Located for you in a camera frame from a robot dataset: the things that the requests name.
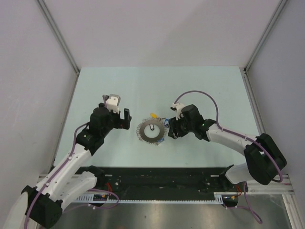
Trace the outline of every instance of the reflective floor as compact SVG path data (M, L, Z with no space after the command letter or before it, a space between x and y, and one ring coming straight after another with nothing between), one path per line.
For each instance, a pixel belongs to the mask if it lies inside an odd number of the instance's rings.
M242 209L206 204L120 204L110 210L78 208L54 229L291 229L282 196L250 196L263 219L259 225ZM245 206L242 197L240 206Z

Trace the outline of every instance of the yellow object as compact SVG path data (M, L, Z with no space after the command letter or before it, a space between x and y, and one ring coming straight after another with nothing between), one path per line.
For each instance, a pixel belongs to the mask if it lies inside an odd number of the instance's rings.
M152 118L157 118L158 116L155 113L151 113Z

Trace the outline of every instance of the white wall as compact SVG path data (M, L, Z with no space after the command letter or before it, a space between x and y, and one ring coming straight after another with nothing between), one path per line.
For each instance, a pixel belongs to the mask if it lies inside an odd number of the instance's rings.
M82 67L244 67L279 0L46 3Z
M280 146L305 213L305 1L292 0L249 72L266 132Z
M75 74L34 0L0 7L0 228L50 165Z

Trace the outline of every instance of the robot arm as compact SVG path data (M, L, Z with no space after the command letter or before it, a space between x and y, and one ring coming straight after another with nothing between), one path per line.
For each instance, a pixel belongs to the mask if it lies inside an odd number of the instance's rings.
M220 143L245 156L246 163L230 166L221 174L232 184L255 179L260 184L267 185L277 175L272 161L266 154L260 152L261 149L257 144L268 151L281 170L287 164L281 151L267 134L245 135L227 128L227 131L224 131L223 128L219 128L215 120L204 120L193 104L184 106L182 103L177 103L173 104L171 109L176 111L176 117L169 120L168 136L177 139L192 132L199 140Z
M94 109L90 122L83 125L86 127L77 136L75 131L71 152L35 187L26 186L22 191L28 193L26 214L30 211L29 217L47 229L59 220L70 203L103 179L96 167L89 168L77 180L68 183L70 178L95 154L112 129L130 128L128 109L124 109L124 119L120 118L120 97L111 94L105 96L104 101Z

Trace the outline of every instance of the white table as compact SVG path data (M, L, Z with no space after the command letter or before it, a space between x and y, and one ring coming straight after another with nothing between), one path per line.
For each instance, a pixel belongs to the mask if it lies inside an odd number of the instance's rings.
M189 90L205 91L217 101L223 126L258 134L237 66L82 68L54 165L71 149L75 128L88 122L93 109L103 101L103 94L121 97L121 111L130 109L131 128L112 130L84 166L226 167L245 162L239 153L217 143L200 141L192 133L176 140L166 136L159 146L138 139L136 128L143 119L150 117L151 112L159 117L174 117L170 106ZM205 119L215 119L212 101L202 94L185 95L180 102L196 105Z

